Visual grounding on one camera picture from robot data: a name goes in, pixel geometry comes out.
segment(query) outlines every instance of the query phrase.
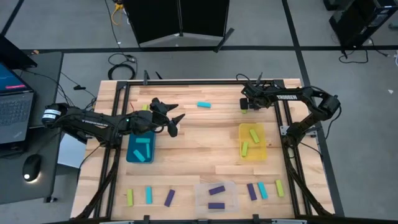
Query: laptop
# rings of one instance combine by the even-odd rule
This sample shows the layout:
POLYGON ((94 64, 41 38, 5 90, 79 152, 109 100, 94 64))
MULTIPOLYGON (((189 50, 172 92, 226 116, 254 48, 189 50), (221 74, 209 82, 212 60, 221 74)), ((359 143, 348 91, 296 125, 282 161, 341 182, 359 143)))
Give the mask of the laptop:
POLYGON ((33 99, 33 89, 0 63, 0 144, 25 140, 33 99))

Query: yellow container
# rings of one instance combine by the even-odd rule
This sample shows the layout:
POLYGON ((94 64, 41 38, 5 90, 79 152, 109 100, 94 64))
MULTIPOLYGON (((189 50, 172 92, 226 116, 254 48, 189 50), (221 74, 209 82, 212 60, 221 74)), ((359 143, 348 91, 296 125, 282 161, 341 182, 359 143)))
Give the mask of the yellow container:
POLYGON ((239 155, 245 161, 263 161, 267 159, 267 144, 264 125, 256 123, 247 123, 239 125, 239 155), (260 142, 255 143, 250 130, 255 130, 260 142), (243 142, 248 142, 248 153, 242 156, 243 142))

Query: clear plastic container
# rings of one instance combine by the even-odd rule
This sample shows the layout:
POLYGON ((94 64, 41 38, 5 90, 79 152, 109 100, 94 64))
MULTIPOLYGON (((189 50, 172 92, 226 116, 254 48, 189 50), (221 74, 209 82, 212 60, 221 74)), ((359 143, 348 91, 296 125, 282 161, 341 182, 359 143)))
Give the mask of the clear plastic container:
POLYGON ((239 155, 245 161, 264 161, 267 159, 267 143, 266 132, 264 125, 256 123, 244 123, 239 125, 239 155), (260 142, 255 143, 250 134, 250 129, 253 129, 260 142), (243 142, 247 141, 248 151, 246 156, 242 156, 243 142))
POLYGON ((195 196, 196 211, 198 215, 221 212, 237 212, 239 210, 238 191, 236 190, 236 184, 232 181, 212 184, 196 184, 195 196), (225 187, 224 192, 210 195, 210 189, 220 186, 225 187), (209 209, 209 203, 224 203, 225 209, 209 209))

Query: laptop screen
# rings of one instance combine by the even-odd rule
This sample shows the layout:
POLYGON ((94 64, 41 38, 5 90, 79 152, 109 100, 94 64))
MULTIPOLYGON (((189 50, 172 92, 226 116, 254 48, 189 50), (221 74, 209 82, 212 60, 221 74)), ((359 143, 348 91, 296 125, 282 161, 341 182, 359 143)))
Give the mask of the laptop screen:
POLYGON ((16 77, 16 74, 0 63, 0 93, 24 91, 28 87, 16 77))

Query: laptop keyboard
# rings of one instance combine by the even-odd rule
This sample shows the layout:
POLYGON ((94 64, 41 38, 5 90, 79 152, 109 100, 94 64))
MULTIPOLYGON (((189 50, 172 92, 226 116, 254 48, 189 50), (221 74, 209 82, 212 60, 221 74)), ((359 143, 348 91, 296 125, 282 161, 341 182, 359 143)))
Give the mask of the laptop keyboard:
POLYGON ((0 126, 26 121, 30 100, 0 101, 0 126))

